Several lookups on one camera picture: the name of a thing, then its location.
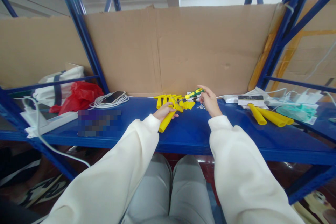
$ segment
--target red plastic bag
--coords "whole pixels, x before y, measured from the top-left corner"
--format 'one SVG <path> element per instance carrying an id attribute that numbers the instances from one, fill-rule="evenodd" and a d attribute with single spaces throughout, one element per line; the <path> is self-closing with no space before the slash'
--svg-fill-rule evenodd
<path id="1" fill-rule="evenodd" d="M 102 89 L 96 84 L 74 82 L 71 86 L 71 95 L 65 99 L 64 104 L 62 106 L 52 106 L 49 112 L 59 112 L 59 115 L 61 115 L 69 111 L 85 110 L 97 97 L 103 94 Z"/>

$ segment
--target blue metal shelf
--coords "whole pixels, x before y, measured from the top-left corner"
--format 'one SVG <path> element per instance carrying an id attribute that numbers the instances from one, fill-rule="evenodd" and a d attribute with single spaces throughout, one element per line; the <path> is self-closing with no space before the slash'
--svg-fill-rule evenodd
<path id="1" fill-rule="evenodd" d="M 120 11 L 121 7 L 119 0 L 107 0 L 105 11 L 110 10 L 112 1 L 115 10 Z M 272 73 L 275 70 L 284 46 L 327 4 L 328 1 L 329 0 L 319 0 L 300 22 L 296 24 L 306 0 L 283 0 L 284 3 L 288 2 L 289 8 L 285 12 L 270 54 L 260 75 L 257 84 L 258 87 L 265 89 L 269 80 L 274 80 L 335 93 L 335 88 L 333 87 L 312 85 L 309 83 L 272 77 Z M 2 0 L 2 2 L 12 17 L 17 17 L 9 1 Z M 99 60 L 83 19 L 83 15 L 86 14 L 86 11 L 82 0 L 65 0 L 65 2 L 82 41 L 94 76 L 7 90 L 2 90 L 0 88 L 0 114 L 16 129 L 15 131 L 0 130 L 0 136 L 4 140 L 27 141 L 31 143 L 36 149 L 45 154 L 62 173 L 69 179 L 73 179 L 77 174 L 74 169 L 65 162 L 62 156 L 51 152 L 38 138 L 26 138 L 27 134 L 24 129 L 28 125 L 19 114 L 21 109 L 8 96 L 8 94 L 12 92 L 92 78 L 97 78 L 99 85 L 105 93 L 109 92 Z M 252 0 L 245 0 L 245 4 L 251 3 Z M 263 0 L 257 0 L 257 3 L 262 4 Z M 236 104 L 225 104 L 223 100 L 220 100 L 219 106 L 223 114 L 227 115 L 232 125 L 241 126 L 253 139 L 265 160 L 313 164 L 313 167 L 307 173 L 298 179 L 291 187 L 286 189 L 290 203 L 294 203 L 301 199 L 307 193 L 317 189 L 336 175 L 336 150 L 330 148 L 325 143 L 320 142 L 294 126 L 287 125 L 283 128 L 278 128 L 272 123 L 260 126 L 256 124 L 250 111 L 243 110 Z M 77 121 L 75 120 L 45 134 L 44 137 L 51 144 L 112 148 L 121 138 L 127 126 L 134 119 L 143 120 L 146 116 L 156 110 L 155 107 L 156 101 L 154 99 L 131 98 L 130 101 L 113 109 L 120 109 L 121 115 L 118 117 L 117 121 L 113 121 L 113 123 L 115 123 L 114 130 L 104 131 L 101 136 L 79 137 L 77 135 Z M 209 146 L 210 128 L 208 126 L 208 119 L 210 116 L 206 110 L 201 110 L 197 107 L 198 104 L 196 104 L 192 110 L 184 111 L 180 118 L 173 120 L 170 123 L 166 131 L 160 134 L 159 144 L 156 149 L 157 151 L 211 155 Z M 315 125 L 300 124 L 328 140 L 336 142 L 335 125 L 331 124 L 331 122 L 326 122 L 328 117 L 335 114 L 334 110 L 327 105 L 322 106 L 319 113 L 320 117 Z"/>

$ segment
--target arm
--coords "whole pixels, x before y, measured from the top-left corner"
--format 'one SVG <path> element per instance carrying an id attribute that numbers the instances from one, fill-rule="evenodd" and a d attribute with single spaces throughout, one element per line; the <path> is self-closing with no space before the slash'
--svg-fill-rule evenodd
<path id="1" fill-rule="evenodd" d="M 210 147 L 215 159 L 215 184 L 228 223 L 304 223 L 288 204 L 253 140 L 222 115 L 216 95 L 201 100 L 212 116 Z"/>
<path id="2" fill-rule="evenodd" d="M 168 105 L 134 120 L 102 159 L 69 184 L 43 223 L 118 223 L 154 154 L 160 122 L 174 111 Z"/>

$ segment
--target smartphone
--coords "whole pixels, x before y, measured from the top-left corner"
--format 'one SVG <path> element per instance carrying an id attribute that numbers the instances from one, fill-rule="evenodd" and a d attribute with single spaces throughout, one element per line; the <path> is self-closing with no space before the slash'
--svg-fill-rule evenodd
<path id="1" fill-rule="evenodd" d="M 109 97 L 106 97 L 101 102 L 106 103 L 106 104 L 114 103 L 116 100 L 118 100 L 124 94 L 126 94 L 125 91 L 115 91 L 113 94 L 111 94 Z"/>

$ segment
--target left hand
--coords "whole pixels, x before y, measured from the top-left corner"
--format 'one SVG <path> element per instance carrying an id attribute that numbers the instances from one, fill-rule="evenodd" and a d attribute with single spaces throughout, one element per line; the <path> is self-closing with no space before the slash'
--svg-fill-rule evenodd
<path id="1" fill-rule="evenodd" d="M 165 103 L 161 108 L 159 108 L 154 114 L 153 116 L 155 116 L 157 119 L 159 119 L 161 122 L 163 121 L 163 119 L 170 113 L 170 112 L 174 112 L 176 111 L 176 109 L 174 108 L 169 108 L 168 105 L 171 104 L 173 105 L 173 103 L 167 102 Z"/>

